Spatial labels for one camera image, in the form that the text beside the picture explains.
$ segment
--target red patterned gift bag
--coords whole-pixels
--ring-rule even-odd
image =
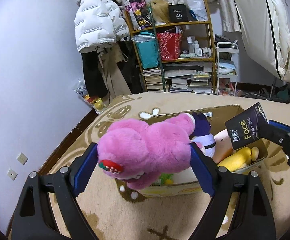
[[[176,60],[181,54],[182,34],[179,33],[157,33],[159,51],[162,60]]]

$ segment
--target screw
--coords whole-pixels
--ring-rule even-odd
[[[225,173],[227,171],[227,168],[225,168],[224,166],[220,166],[218,167],[218,170],[222,173]]]
[[[68,167],[62,167],[61,169],[60,169],[60,172],[61,173],[66,173],[66,172],[68,172],[69,171],[69,168]]]
[[[35,178],[37,176],[37,172],[33,171],[29,174],[30,178]]]
[[[258,173],[256,171],[251,171],[251,176],[256,178],[258,176]]]

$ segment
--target wall socket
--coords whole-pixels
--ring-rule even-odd
[[[16,173],[14,170],[12,170],[12,169],[9,169],[9,171],[7,172],[7,175],[8,175],[8,177],[10,177],[12,180],[15,180],[16,177],[17,177],[17,173]]]
[[[20,155],[17,157],[17,160],[22,164],[25,165],[25,163],[28,161],[28,158],[25,154],[20,153]]]

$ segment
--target fleece blanket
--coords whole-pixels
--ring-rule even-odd
[[[268,119],[290,125],[290,105],[271,101],[192,93],[120,96],[72,144],[51,173],[70,165],[91,142],[98,142],[108,127],[118,120],[146,119],[153,115],[224,105],[241,105],[247,109],[256,102],[261,103]],[[279,238],[290,226],[290,167],[281,147],[269,141],[266,141],[266,146],[269,156],[256,171],[270,200]],[[69,236],[57,200],[53,194],[50,198],[59,229],[62,234]],[[236,199],[237,195],[233,194],[218,236],[225,234],[229,228]],[[123,183],[109,178],[96,167],[77,202],[100,240],[185,240],[202,218],[210,197],[199,191],[190,195],[145,198]]]

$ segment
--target white puffer jacket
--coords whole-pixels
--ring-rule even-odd
[[[129,35],[120,8],[112,0],[81,0],[75,17],[77,50],[87,53]]]

